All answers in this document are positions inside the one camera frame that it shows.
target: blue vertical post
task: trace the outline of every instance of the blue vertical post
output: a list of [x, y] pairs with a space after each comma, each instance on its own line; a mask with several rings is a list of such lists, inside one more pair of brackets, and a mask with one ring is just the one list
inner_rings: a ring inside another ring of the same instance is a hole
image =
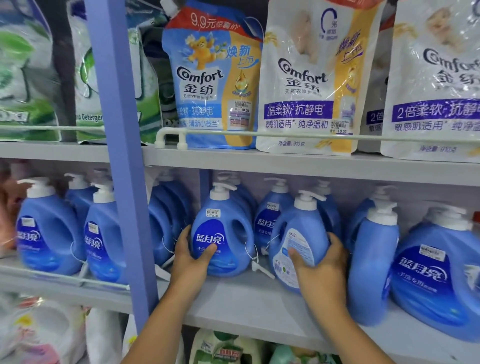
[[124, 0], [85, 0], [138, 332], [158, 303]]
[[212, 182], [213, 182], [213, 171], [199, 170], [199, 173], [200, 173], [200, 206], [201, 206], [210, 196], [210, 189], [212, 188]]

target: forearm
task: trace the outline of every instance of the forearm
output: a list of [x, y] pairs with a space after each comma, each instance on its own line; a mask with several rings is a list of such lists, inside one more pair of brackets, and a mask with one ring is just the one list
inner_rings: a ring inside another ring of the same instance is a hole
[[343, 364], [395, 364], [353, 321], [345, 307], [333, 308], [329, 315], [322, 315], [313, 307], [313, 314], [335, 346]]
[[175, 363], [182, 322], [189, 307], [188, 300], [167, 290], [122, 364]]

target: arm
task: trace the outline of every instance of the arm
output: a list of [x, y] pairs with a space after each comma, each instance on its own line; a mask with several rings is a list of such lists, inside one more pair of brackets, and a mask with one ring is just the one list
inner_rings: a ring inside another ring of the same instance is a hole
[[193, 259], [188, 249], [189, 233], [187, 226], [175, 247], [168, 289], [121, 364], [175, 363], [183, 318], [200, 292], [216, 250], [216, 244], [211, 244], [200, 258]]
[[288, 250], [303, 298], [344, 364], [395, 364], [348, 314], [348, 252], [329, 234], [332, 245], [316, 267], [308, 267], [295, 249]]

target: left hand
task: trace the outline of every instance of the left hand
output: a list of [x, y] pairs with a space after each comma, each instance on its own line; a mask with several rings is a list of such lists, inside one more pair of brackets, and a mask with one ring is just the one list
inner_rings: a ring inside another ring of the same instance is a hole
[[216, 251], [216, 244], [210, 244], [200, 258], [193, 259], [187, 240], [190, 229], [190, 225], [183, 229], [177, 241], [170, 284], [168, 285], [168, 291], [178, 295], [182, 302], [188, 305], [200, 292], [207, 276], [208, 263]]

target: hand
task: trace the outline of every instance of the hand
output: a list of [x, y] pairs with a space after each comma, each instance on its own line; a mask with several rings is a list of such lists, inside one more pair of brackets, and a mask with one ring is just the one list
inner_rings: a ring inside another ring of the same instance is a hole
[[210, 244], [200, 258], [193, 259], [188, 248], [191, 226], [183, 229], [175, 246], [175, 259], [168, 291], [180, 296], [182, 302], [190, 305], [200, 292], [207, 276], [207, 267], [216, 251], [216, 244]]
[[336, 235], [330, 232], [328, 235], [332, 244], [316, 267], [307, 266], [296, 249], [288, 249], [303, 298], [311, 309], [315, 306], [325, 317], [331, 316], [332, 310], [346, 309], [347, 305], [348, 251]]

